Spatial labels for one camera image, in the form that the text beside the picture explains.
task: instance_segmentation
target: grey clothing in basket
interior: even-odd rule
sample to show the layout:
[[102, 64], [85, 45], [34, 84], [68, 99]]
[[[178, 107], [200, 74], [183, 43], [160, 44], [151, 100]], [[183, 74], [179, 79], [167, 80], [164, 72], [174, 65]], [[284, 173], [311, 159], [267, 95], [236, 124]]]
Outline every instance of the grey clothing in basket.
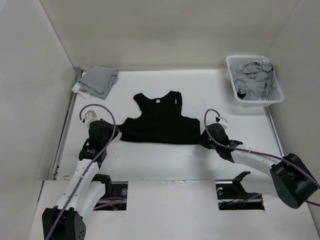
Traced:
[[118, 74], [119, 70], [117, 69], [96, 66], [80, 78], [81, 87], [79, 90], [88, 92], [97, 98], [106, 99], [118, 80]]
[[274, 89], [275, 68], [270, 62], [247, 62], [230, 70], [236, 92], [245, 94], [243, 100], [259, 100]]

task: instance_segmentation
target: black garment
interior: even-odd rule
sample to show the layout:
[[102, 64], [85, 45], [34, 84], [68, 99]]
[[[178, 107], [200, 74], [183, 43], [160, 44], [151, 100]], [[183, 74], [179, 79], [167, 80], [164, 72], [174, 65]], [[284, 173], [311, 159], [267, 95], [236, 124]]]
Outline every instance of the black garment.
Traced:
[[238, 98], [244, 99], [244, 97], [246, 96], [246, 93], [237, 92], [236, 95], [238, 96]]
[[198, 144], [200, 122], [181, 115], [182, 97], [178, 91], [170, 91], [161, 98], [149, 99], [142, 93], [133, 97], [141, 110], [141, 116], [127, 118], [119, 126], [122, 141], [134, 143]]

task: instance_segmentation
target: purple cable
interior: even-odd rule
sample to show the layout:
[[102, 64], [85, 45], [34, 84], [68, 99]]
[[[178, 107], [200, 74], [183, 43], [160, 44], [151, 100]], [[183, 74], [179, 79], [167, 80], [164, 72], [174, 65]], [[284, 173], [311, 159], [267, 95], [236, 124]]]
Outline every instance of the purple cable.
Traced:
[[124, 198], [124, 197], [121, 197], [122, 199], [124, 200], [120, 200], [120, 201], [114, 201], [114, 202], [108, 202], [106, 204], [102, 204], [100, 206], [96, 206], [93, 210], [98, 210], [98, 209], [102, 209], [104, 207], [107, 207], [107, 206], [111, 206], [111, 205], [115, 205], [115, 204], [124, 204], [127, 202], [127, 200]]
[[[258, 155], [258, 156], [265, 156], [265, 157], [269, 157], [269, 158], [274, 158], [274, 159], [278, 159], [282, 162], [285, 162], [287, 165], [290, 165], [291, 167], [293, 167], [294, 169], [296, 169], [297, 171], [299, 171], [302, 175], [304, 175], [307, 179], [309, 179], [318, 189], [320, 189], [320, 184], [314, 180], [308, 173], [306, 173], [305, 171], [303, 171], [300, 167], [296, 166], [295, 164], [293, 164], [292, 162], [282, 158], [282, 157], [279, 157], [279, 156], [275, 156], [275, 155], [272, 155], [272, 154], [268, 154], [268, 153], [263, 153], [263, 152], [259, 152], [259, 151], [251, 151], [251, 150], [247, 150], [247, 149], [243, 149], [243, 148], [236, 148], [236, 147], [232, 147], [232, 146], [227, 146], [227, 145], [223, 145], [221, 144], [220, 142], [216, 141], [210, 134], [209, 130], [208, 130], [208, 127], [207, 127], [207, 114], [208, 112], [210, 111], [213, 111], [215, 113], [218, 114], [218, 116], [220, 116], [220, 114], [218, 113], [217, 110], [215, 109], [208, 109], [207, 111], [205, 111], [205, 114], [204, 114], [204, 127], [205, 127], [205, 131], [206, 133], [208, 134], [208, 136], [210, 137], [210, 139], [215, 143], [217, 144], [218, 146], [220, 147], [223, 147], [223, 148], [226, 148], [226, 149], [231, 149], [231, 150], [235, 150], [235, 151], [240, 151], [240, 152], [245, 152], [245, 153], [250, 153], [250, 154], [255, 154], [255, 155]], [[315, 202], [312, 202], [312, 201], [306, 201], [307, 203], [309, 204], [312, 204], [312, 205], [315, 205], [315, 206], [319, 206], [320, 207], [320, 204], [318, 203], [315, 203]]]
[[261, 195], [262, 195], [262, 194], [259, 193], [259, 194], [257, 194], [257, 195], [252, 196], [252, 197], [249, 197], [249, 198], [247, 198], [247, 199], [245, 199], [245, 200], [241, 200], [241, 201], [229, 201], [229, 202], [227, 202], [227, 204], [242, 204], [242, 203], [245, 203], [245, 202], [247, 202], [247, 201], [249, 201], [249, 200], [251, 200], [251, 199], [255, 199], [255, 198], [257, 198], [257, 197], [260, 197]]
[[305, 200], [306, 203], [311, 204], [311, 205], [315, 205], [317, 207], [320, 207], [319, 203], [313, 202], [313, 201], [309, 201], [309, 200]]
[[[86, 169], [83, 171], [83, 174], [81, 175], [82, 177], [84, 177], [84, 176], [86, 175], [86, 173], [87, 173], [87, 171], [89, 170], [89, 168], [91, 167], [91, 165], [94, 164], [94, 162], [97, 160], [97, 158], [106, 150], [106, 148], [107, 148], [108, 145], [111, 143], [111, 141], [113, 140], [114, 135], [115, 135], [115, 133], [116, 133], [116, 120], [115, 120], [115, 117], [113, 116], [112, 112], [111, 112], [108, 108], [106, 108], [105, 106], [103, 106], [103, 105], [93, 103], [93, 104], [89, 104], [89, 105], [84, 106], [84, 107], [81, 109], [80, 114], [79, 114], [80, 120], [82, 120], [81, 114], [82, 114], [82, 112], [84, 111], [84, 109], [86, 109], [86, 108], [88, 108], [88, 107], [91, 107], [91, 106], [101, 107], [101, 108], [105, 109], [105, 110], [110, 114], [110, 116], [111, 116], [111, 118], [112, 118], [112, 121], [113, 121], [113, 131], [112, 131], [112, 134], [111, 134], [111, 137], [110, 137], [109, 141], [106, 143], [106, 145], [103, 147], [103, 149], [92, 159], [92, 161], [89, 163], [89, 165], [88, 165], [88, 166], [86, 167]], [[58, 224], [58, 222], [59, 222], [62, 214], [63, 214], [64, 211], [66, 210], [67, 206], [69, 205], [69, 203], [71, 202], [73, 196], [75, 195], [75, 193], [76, 193], [76, 191], [77, 191], [80, 183], [82, 182], [82, 180], [83, 180], [82, 177], [79, 178], [79, 181], [78, 181], [77, 184], [75, 185], [75, 187], [74, 187], [71, 195], [69, 196], [69, 198], [68, 198], [68, 200], [66, 201], [65, 205], [64, 205], [63, 208], [61, 209], [59, 215], [56, 217], [56, 220], [54, 221], [54, 223], [53, 223], [53, 225], [52, 225], [52, 227], [51, 227], [48, 235], [46, 236], [45, 240], [49, 240], [49, 239], [50, 239], [50, 237], [51, 237], [52, 233], [54, 232], [54, 230], [55, 230], [55, 228], [56, 228], [56, 226], [57, 226], [57, 224]]]
[[121, 196], [111, 196], [107, 198], [102, 198], [99, 201], [104, 201], [104, 200], [127, 200], [127, 199]]

